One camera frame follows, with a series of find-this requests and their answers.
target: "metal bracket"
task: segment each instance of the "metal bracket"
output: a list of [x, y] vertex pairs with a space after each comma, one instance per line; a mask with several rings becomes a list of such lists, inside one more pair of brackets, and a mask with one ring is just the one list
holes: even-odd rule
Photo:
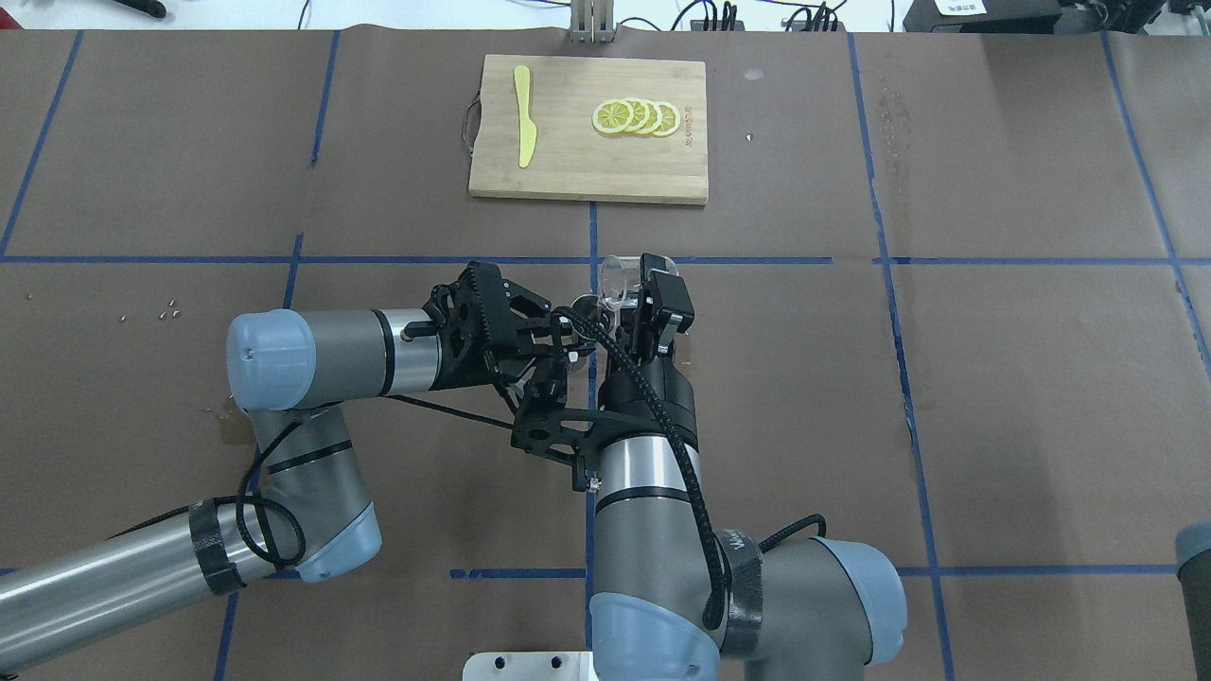
[[463, 681], [598, 681], [593, 653], [477, 653], [463, 665]]
[[572, 0], [573, 42], [614, 42], [614, 0]]

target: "yellow plastic knife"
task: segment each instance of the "yellow plastic knife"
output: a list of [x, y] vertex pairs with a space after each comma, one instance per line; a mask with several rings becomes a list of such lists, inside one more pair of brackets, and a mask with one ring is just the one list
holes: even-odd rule
[[538, 126], [529, 118], [529, 67], [518, 65], [513, 69], [513, 85], [517, 87], [517, 119], [521, 121], [517, 165], [526, 167], [534, 156], [534, 144], [538, 143]]

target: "blue joint cap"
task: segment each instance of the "blue joint cap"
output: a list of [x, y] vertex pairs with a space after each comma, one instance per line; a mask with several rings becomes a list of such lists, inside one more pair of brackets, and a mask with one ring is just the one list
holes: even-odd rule
[[323, 582], [365, 565], [381, 546], [383, 534], [374, 516], [374, 502], [371, 502], [352, 522], [294, 570], [304, 582]]
[[1173, 543], [1177, 549], [1177, 572], [1181, 572], [1182, 566], [1190, 562], [1194, 556], [1211, 550], [1211, 520], [1183, 527]]
[[235, 317], [226, 355], [231, 396], [245, 411], [288, 410], [303, 400], [315, 378], [315, 337], [294, 310]]
[[871, 625], [871, 659], [867, 665], [890, 662], [905, 645], [908, 626], [908, 600], [896, 566], [868, 544], [813, 537], [840, 563], [862, 601]]
[[601, 681], [714, 681], [719, 648], [684, 617], [625, 594], [595, 594], [593, 668]]

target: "cutting board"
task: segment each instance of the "cutting board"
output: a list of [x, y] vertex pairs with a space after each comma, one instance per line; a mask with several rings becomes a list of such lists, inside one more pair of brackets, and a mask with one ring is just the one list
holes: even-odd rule
[[[534, 156], [518, 167], [513, 68], [530, 69]], [[682, 110], [668, 137], [602, 135], [592, 114], [606, 99], [641, 97]], [[471, 156], [472, 196], [704, 205], [707, 199], [706, 64], [488, 55], [482, 118]]]

